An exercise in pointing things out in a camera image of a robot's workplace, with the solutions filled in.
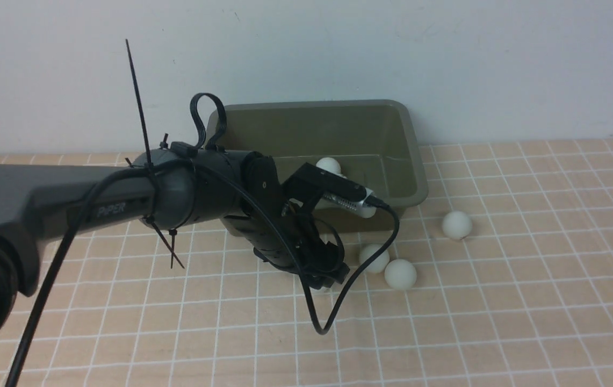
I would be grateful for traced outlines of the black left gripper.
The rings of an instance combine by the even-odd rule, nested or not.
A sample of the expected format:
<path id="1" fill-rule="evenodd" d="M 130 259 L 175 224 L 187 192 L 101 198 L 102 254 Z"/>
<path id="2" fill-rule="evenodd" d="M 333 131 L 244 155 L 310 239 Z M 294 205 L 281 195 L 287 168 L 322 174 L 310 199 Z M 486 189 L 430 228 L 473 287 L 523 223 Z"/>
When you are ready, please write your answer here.
<path id="1" fill-rule="evenodd" d="M 274 221 L 284 240 L 253 213 L 253 253 L 262 262 L 289 274 L 303 274 L 312 289 L 343 284 L 350 267 L 344 262 L 344 244 L 331 224 L 294 205 Z"/>

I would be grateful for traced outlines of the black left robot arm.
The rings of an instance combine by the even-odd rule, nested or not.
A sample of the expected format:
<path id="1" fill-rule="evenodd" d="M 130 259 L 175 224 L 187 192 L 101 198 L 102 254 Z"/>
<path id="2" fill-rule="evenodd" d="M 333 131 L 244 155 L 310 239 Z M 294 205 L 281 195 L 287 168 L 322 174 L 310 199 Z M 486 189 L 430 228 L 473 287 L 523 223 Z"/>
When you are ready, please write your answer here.
<path id="1" fill-rule="evenodd" d="M 218 115 L 210 139 L 198 112 L 203 97 Z M 85 231 L 139 219 L 173 252 L 179 228 L 220 219 L 260 260 L 298 275 L 304 287 L 344 281 L 343 248 L 321 240 L 312 212 L 323 199 L 355 207 L 369 191 L 309 163 L 281 183 L 272 157 L 218 144 L 227 112 L 216 95 L 198 93 L 189 110 L 196 144 L 162 141 L 151 149 L 145 143 L 127 167 L 0 164 L 0 328 L 17 294 L 37 296 L 8 386 L 17 384 L 58 272 Z"/>

